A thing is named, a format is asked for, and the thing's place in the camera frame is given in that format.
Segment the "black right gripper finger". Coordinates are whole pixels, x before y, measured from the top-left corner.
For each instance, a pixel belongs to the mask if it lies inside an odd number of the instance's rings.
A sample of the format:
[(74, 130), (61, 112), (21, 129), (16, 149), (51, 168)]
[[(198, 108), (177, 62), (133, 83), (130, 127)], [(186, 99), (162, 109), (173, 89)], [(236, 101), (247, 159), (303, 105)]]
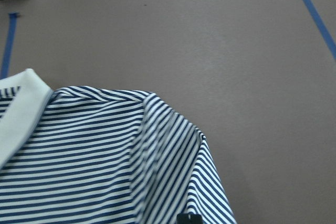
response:
[(184, 209), (176, 215), (177, 224), (202, 224), (203, 216), (201, 213)]

